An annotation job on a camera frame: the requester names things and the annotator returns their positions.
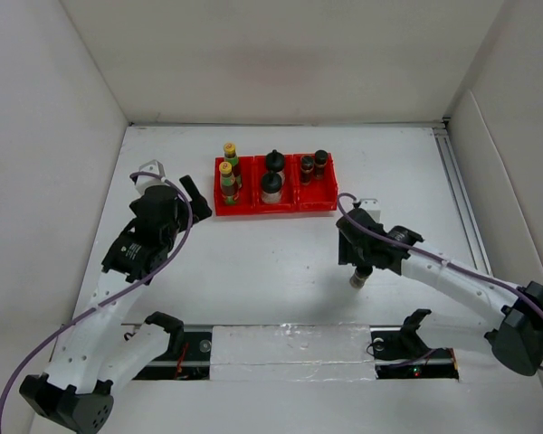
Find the black-lid spice jar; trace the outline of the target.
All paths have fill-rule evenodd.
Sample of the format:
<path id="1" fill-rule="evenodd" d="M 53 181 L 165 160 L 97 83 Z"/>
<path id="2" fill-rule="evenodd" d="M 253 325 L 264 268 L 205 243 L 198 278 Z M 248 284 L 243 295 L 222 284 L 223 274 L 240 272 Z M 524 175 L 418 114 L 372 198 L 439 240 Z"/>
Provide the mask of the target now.
<path id="1" fill-rule="evenodd" d="M 325 168 L 329 160 L 329 153 L 323 149 L 319 149 L 314 154 L 314 177 L 322 179 L 325 174 Z"/>
<path id="2" fill-rule="evenodd" d="M 372 272 L 372 267 L 356 267 L 349 279 L 350 286 L 355 289 L 361 289 L 365 286 L 366 281 L 371 276 Z"/>

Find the red sauce bottle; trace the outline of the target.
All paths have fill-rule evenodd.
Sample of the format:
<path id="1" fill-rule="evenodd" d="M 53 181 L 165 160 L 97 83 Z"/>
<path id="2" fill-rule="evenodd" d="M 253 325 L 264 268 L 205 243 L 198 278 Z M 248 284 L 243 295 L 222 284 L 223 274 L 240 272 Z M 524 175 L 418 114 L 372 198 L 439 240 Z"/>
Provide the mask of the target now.
<path id="1" fill-rule="evenodd" d="M 241 165 L 240 165 L 239 156 L 236 153 L 235 144 L 232 142 L 225 143 L 223 150 L 224 150 L 224 160 L 227 163 L 231 164 L 236 183 L 238 187 L 241 188 L 243 186 Z"/>
<path id="2" fill-rule="evenodd" d="M 238 165 L 223 161 L 219 166 L 219 186 L 225 204 L 236 204 L 239 199 L 241 172 Z"/>

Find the white salt shaker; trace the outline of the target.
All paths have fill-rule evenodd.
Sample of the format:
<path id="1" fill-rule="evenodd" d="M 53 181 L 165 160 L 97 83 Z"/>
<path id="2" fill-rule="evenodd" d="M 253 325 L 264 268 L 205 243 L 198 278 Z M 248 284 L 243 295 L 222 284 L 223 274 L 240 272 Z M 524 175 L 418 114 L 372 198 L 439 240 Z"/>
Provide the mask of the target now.
<path id="1" fill-rule="evenodd" d="M 261 198 L 266 204 L 276 204 L 281 201 L 281 176 L 276 172 L 268 172 L 261 179 Z"/>
<path id="2" fill-rule="evenodd" d="M 281 181 L 285 182 L 285 156 L 277 149 L 273 149 L 270 153 L 265 156 L 265 167 L 268 172 L 274 172 L 277 174 Z"/>

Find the silver-lid spice jar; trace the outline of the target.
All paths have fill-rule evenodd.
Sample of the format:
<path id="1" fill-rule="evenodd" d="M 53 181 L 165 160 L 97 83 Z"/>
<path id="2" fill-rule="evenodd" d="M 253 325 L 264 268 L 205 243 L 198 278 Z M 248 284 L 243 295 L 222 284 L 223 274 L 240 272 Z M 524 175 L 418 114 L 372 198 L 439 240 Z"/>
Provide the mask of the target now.
<path id="1" fill-rule="evenodd" d="M 314 168 L 314 159 L 312 156 L 305 155 L 300 159 L 300 183 L 308 185 L 311 181 L 311 173 Z"/>

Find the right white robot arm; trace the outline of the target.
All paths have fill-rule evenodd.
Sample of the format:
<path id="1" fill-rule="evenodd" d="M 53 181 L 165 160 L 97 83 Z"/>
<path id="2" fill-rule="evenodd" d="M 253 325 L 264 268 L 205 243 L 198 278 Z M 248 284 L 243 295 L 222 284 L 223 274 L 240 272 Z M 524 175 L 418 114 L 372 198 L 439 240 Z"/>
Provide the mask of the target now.
<path id="1" fill-rule="evenodd" d="M 481 318 L 476 326 L 420 307 L 389 340 L 375 344 L 376 358 L 402 364 L 447 347 L 492 354 L 506 368 L 532 376 L 543 368 L 543 286 L 522 287 L 462 265 L 417 232 L 390 231 L 356 206 L 337 221 L 338 262 L 355 269 L 352 284 L 362 287 L 375 269 L 388 270 L 435 289 Z"/>

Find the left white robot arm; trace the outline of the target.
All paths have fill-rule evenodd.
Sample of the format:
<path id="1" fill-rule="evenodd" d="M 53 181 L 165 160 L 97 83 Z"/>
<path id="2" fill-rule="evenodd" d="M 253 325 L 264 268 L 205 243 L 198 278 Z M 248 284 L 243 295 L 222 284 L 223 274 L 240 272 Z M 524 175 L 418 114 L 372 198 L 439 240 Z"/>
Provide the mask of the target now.
<path id="1" fill-rule="evenodd" d="M 129 208 L 133 219 L 111 244 L 86 310 L 62 327 L 66 337 L 41 374 L 27 375 L 19 392 L 34 411 L 74 433 L 97 433 L 115 394 L 149 362 L 184 350 L 184 324 L 162 312 L 147 316 L 130 338 L 123 321 L 183 248 L 192 227 L 212 210 L 193 179 L 179 185 L 150 172 L 131 176 L 142 189 Z"/>

